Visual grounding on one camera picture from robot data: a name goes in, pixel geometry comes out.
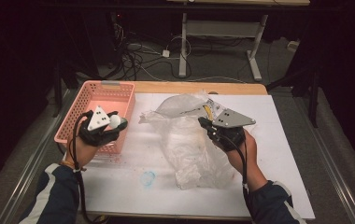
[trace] black cable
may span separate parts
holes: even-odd
[[[105,75],[103,79],[108,79],[117,75],[120,72],[121,67],[122,67],[122,59],[119,60],[119,63],[117,64],[116,68],[113,71],[109,72],[107,75]]]
[[[251,203],[249,200],[249,190],[247,189],[247,185],[248,185],[248,175],[247,175],[248,165],[247,165],[247,160],[246,160],[246,158],[248,157],[247,142],[246,142],[246,140],[244,140],[244,143],[243,143],[244,147],[245,147],[245,157],[244,157],[244,154],[242,153],[241,149],[230,138],[228,138],[224,135],[221,135],[220,138],[222,138],[222,139],[228,141],[230,144],[232,144],[234,146],[234,149],[238,152],[239,157],[241,158],[241,161],[242,161],[242,191],[244,194],[244,200],[247,205],[250,216],[253,217],[253,215],[251,213]]]
[[[175,74],[174,74],[174,67],[173,67],[173,65],[172,65],[170,62],[162,61],[162,62],[153,63],[153,64],[151,64],[151,65],[149,65],[149,66],[147,66],[147,67],[144,67],[144,69],[148,69],[148,68],[150,68],[150,67],[152,67],[153,65],[158,64],[158,63],[168,63],[169,66],[170,66],[170,68],[171,68],[172,77],[176,77]]]
[[[138,35],[138,36],[142,36],[142,37],[145,37],[146,39],[150,39],[152,43],[154,44],[157,44],[161,47],[165,47],[165,41],[161,40],[161,39],[158,39],[156,37],[153,37],[151,35],[146,35],[146,34],[142,34],[142,33],[134,33],[134,32],[130,32],[131,34],[134,34],[134,35]]]
[[[238,79],[239,79],[239,71],[244,70],[246,67],[248,67],[248,65],[250,65],[250,62],[252,60],[254,60],[254,58],[248,59],[248,62],[244,66],[242,66],[240,69],[238,69],[238,71],[236,71],[236,75],[238,76]]]
[[[160,60],[160,59],[163,59],[164,57],[158,57],[156,59],[152,59],[150,61],[147,61],[147,62],[142,62],[142,63],[151,63],[151,62],[154,62],[154,61],[157,61],[157,60]]]
[[[137,54],[137,53],[133,53],[134,54],[134,56],[135,56],[135,59],[136,59],[136,57],[138,57],[140,60],[137,60],[138,61],[138,64],[142,64],[142,62],[143,62],[143,57],[140,55],[140,54]]]
[[[219,48],[214,48],[214,49],[225,49],[227,47],[236,47],[238,46],[245,38],[234,38],[234,42],[233,44],[224,44],[224,43],[221,43],[220,41],[230,41],[230,39],[219,39],[219,40],[216,40],[216,39],[211,39],[211,38],[207,38],[208,41],[210,41],[212,44],[218,44],[218,45],[222,45],[222,47],[219,47]]]
[[[277,2],[277,0],[274,0],[275,3],[277,3],[277,5],[279,6],[283,6],[282,4],[280,4],[279,2]]]
[[[120,79],[124,78],[125,80],[131,80],[130,77],[134,77],[134,81],[136,81],[136,75],[137,75],[136,62],[138,62],[138,64],[140,64],[141,62],[139,60],[137,60],[136,57],[134,57],[134,56],[136,56],[135,54],[134,54],[134,56],[132,56],[131,53],[129,52],[129,50],[126,50],[126,52],[124,53],[124,56],[128,58],[128,59],[126,59],[125,62],[128,61],[131,64],[130,65],[126,65],[125,62],[123,63],[122,72],[123,72],[124,75]],[[131,74],[130,76],[128,76],[128,73],[131,70],[134,70],[134,73]]]
[[[212,51],[213,51],[213,44],[212,44],[212,41],[210,41],[210,39],[206,38],[206,39],[202,39],[202,38],[199,38],[199,37],[196,37],[196,36],[193,36],[194,38],[196,39],[199,39],[199,40],[203,40],[203,41],[206,41],[206,43],[208,44],[208,46],[195,46],[193,43],[192,43],[192,40],[190,41],[190,46],[191,46],[191,55],[192,56],[196,56],[196,57],[203,57],[203,56],[206,56],[207,54],[210,54]],[[205,48],[205,47],[209,47],[209,49],[207,50],[206,53],[203,53],[203,54],[195,54],[194,52],[194,48]]]
[[[75,122],[75,126],[73,128],[73,139],[72,141],[70,141],[70,143],[68,144],[68,151],[70,153],[72,153],[71,151],[73,151],[73,155],[72,155],[72,159],[73,162],[75,164],[75,170],[73,171],[76,179],[78,181],[78,187],[79,187],[79,194],[80,194],[80,199],[81,199],[81,212],[82,215],[84,216],[84,219],[88,222],[88,223],[92,223],[92,224],[102,224],[105,223],[106,221],[108,221],[108,218],[102,221],[94,221],[94,220],[90,220],[90,218],[88,217],[87,214],[87,208],[85,205],[85,189],[84,189],[84,181],[82,179],[82,174],[81,174],[81,170],[79,167],[79,163],[78,163],[78,159],[77,159],[77,152],[76,152],[76,137],[77,137],[77,129],[78,129],[78,124],[81,121],[82,118],[84,117],[88,117],[89,116],[89,112],[87,113],[83,113],[80,116],[78,116],[76,122]],[[73,143],[73,150],[70,150],[70,145]]]

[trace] clear plastic bag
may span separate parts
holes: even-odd
[[[225,153],[207,137],[199,117],[215,118],[224,107],[205,92],[167,98],[155,110],[142,113],[139,123],[151,124],[162,137],[162,150],[174,166],[181,189],[223,188],[234,175]]]

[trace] table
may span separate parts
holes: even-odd
[[[181,2],[187,4],[187,0],[168,0],[172,2]],[[238,5],[282,5],[282,6],[308,6],[309,0],[196,0],[194,3],[223,3]],[[247,51],[248,62],[252,71],[253,78],[256,81],[262,80],[259,66],[256,62],[256,53],[262,40],[265,23],[268,15],[262,15],[260,22],[238,22],[238,21],[191,21],[187,19],[187,13],[183,13],[182,32],[181,32],[181,50],[179,72],[180,77],[186,76],[187,35],[207,35],[207,36],[231,36],[231,37],[254,37],[252,50]]]
[[[89,213],[138,217],[249,219],[239,174],[234,176],[231,184],[225,189],[181,190],[176,186],[174,169],[163,158],[158,143],[159,136],[150,125],[138,124],[142,112],[156,109],[166,97],[205,90],[219,93],[211,95],[216,102],[257,120],[257,126],[252,127],[251,132],[258,141],[259,166],[267,177],[280,180],[288,186],[293,194],[295,209],[303,218],[315,218],[274,103],[271,96],[266,95],[262,85],[188,82],[134,84],[135,109],[122,153],[109,158],[95,157],[87,165],[88,170],[83,173]],[[151,184],[144,184],[143,178],[152,178]]]

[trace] blue sleeve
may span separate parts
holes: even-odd
[[[293,209],[291,193],[279,182],[268,181],[266,185],[250,192],[248,207],[256,224],[305,223]]]
[[[78,182],[67,166],[51,164],[41,174],[34,201],[20,223],[75,223],[78,212]]]

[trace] pink plastic basket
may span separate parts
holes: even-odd
[[[129,121],[135,106],[135,84],[118,81],[86,81],[82,85],[78,95],[67,112],[64,121],[54,140],[66,147],[67,137],[71,132],[78,117],[89,110],[94,111],[101,106],[106,113],[118,111],[119,116],[128,120],[128,127],[120,132],[117,141],[101,147],[97,155],[119,154],[122,151],[125,135],[129,128]]]

